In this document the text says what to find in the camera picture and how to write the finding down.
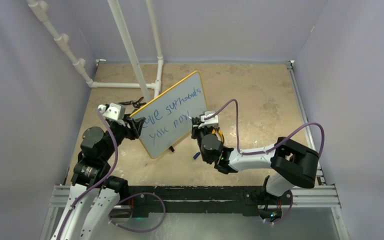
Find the blue marker cap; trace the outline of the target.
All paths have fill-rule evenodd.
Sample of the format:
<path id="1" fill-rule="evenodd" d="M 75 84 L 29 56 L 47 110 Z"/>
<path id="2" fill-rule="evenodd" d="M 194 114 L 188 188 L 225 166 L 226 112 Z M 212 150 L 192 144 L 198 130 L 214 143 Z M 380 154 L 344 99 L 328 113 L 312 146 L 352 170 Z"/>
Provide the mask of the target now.
<path id="1" fill-rule="evenodd" d="M 197 152 L 197 153 L 193 156 L 193 159 L 196 160 L 200 155 L 201 155 L 201 153 L 200 153 L 200 152 Z"/>

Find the yellow framed whiteboard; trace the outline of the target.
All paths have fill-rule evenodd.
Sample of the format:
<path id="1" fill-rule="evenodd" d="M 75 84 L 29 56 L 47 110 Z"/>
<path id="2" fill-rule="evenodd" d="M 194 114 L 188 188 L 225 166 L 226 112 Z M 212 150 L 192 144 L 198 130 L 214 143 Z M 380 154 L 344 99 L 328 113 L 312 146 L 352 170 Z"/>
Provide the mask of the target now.
<path id="1" fill-rule="evenodd" d="M 156 159 L 190 133 L 188 116 L 198 117 L 207 110 L 201 73 L 194 71 L 130 116 L 145 118 L 139 140 L 149 157 Z"/>

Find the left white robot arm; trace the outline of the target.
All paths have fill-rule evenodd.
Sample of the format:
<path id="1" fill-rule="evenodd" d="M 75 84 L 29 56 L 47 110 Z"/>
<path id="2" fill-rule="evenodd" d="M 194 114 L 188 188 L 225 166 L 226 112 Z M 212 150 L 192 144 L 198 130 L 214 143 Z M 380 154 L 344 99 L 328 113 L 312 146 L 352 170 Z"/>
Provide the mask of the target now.
<path id="1" fill-rule="evenodd" d="M 128 115 L 120 121 L 99 115 L 105 129 L 93 126 L 84 131 L 81 151 L 77 156 L 69 188 L 68 200 L 60 221 L 51 236 L 53 240 L 91 240 L 112 208 L 129 199 L 128 181 L 111 175 L 123 140 L 139 138 L 143 117 Z"/>

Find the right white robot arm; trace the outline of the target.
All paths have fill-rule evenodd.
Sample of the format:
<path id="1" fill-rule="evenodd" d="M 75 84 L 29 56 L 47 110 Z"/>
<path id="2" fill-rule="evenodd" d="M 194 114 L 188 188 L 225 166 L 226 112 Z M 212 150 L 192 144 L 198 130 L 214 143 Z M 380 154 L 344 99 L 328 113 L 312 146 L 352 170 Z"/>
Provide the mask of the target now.
<path id="1" fill-rule="evenodd" d="M 191 137 L 197 141 L 202 160 L 222 174 L 251 169 L 272 169 L 260 196 L 268 204 L 274 203 L 293 187 L 312 189 L 321 152 L 317 152 L 290 136 L 279 137 L 277 142 L 261 148 L 238 150 L 224 145 L 216 135 L 219 122 L 212 115 L 191 118 Z"/>

